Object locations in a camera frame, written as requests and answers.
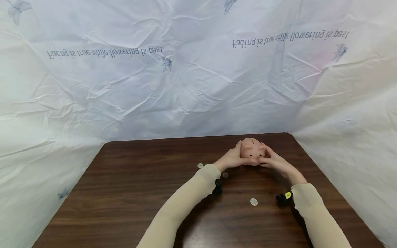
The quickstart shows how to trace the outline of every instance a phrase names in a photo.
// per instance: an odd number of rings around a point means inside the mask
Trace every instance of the sleeve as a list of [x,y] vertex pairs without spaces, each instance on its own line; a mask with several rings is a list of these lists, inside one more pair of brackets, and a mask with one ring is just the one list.
[[351,248],[316,188],[310,183],[291,188],[295,209],[303,217],[314,248]]
[[137,248],[172,248],[180,224],[194,206],[212,193],[219,177],[215,165],[208,164],[198,170],[161,207]]

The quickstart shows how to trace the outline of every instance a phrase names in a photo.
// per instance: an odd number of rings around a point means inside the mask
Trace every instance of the white backdrop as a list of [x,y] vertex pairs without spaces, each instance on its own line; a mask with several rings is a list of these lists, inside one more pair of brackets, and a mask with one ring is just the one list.
[[[0,244],[30,247],[107,141],[293,131],[397,246],[396,187],[383,181],[396,170],[384,108],[395,11],[393,0],[0,1]],[[343,133],[346,115],[365,124]]]

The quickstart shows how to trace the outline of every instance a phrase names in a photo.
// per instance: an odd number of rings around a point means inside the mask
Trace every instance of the dragonfly print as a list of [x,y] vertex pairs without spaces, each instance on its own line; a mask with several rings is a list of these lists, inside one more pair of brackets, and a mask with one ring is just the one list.
[[237,0],[226,0],[224,8],[225,8],[225,15],[229,12],[230,8]]
[[345,44],[339,44],[337,47],[338,49],[334,52],[335,56],[332,59],[333,61],[336,60],[336,62],[338,62],[349,49]]
[[166,72],[168,70],[171,71],[172,61],[169,58],[161,57],[161,58],[159,58],[159,60],[161,60],[163,62],[163,67],[164,67],[163,72]]
[[62,199],[62,198],[67,197],[69,195],[69,193],[70,193],[70,190],[68,188],[65,188],[61,193],[58,193],[57,195],[58,195],[59,199]]
[[22,12],[26,10],[31,10],[32,5],[28,2],[22,1],[22,0],[17,0],[14,4],[10,2],[10,0],[6,0],[9,4],[11,4],[11,7],[8,8],[8,16],[12,17],[14,19],[15,24],[18,26],[19,25],[19,18],[22,14]]

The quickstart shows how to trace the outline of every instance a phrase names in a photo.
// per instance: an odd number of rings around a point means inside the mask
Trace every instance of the person's right hand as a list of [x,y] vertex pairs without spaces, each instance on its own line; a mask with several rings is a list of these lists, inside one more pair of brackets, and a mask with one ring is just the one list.
[[275,153],[270,147],[267,147],[266,150],[269,152],[270,158],[259,158],[260,166],[278,171],[283,177],[289,180],[291,185],[307,183],[298,169]]

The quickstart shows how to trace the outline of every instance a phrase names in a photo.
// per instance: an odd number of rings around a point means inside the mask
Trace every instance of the wooden table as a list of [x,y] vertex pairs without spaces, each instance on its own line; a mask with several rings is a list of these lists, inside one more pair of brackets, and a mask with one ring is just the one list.
[[[297,167],[323,197],[354,248],[382,248],[368,227],[287,133],[117,141],[103,146],[34,248],[135,247],[163,203],[238,140],[256,138]],[[282,179],[261,167],[228,169],[223,194],[199,203],[178,230],[177,248],[307,248],[304,223],[278,208]],[[257,206],[250,199],[258,200]]]

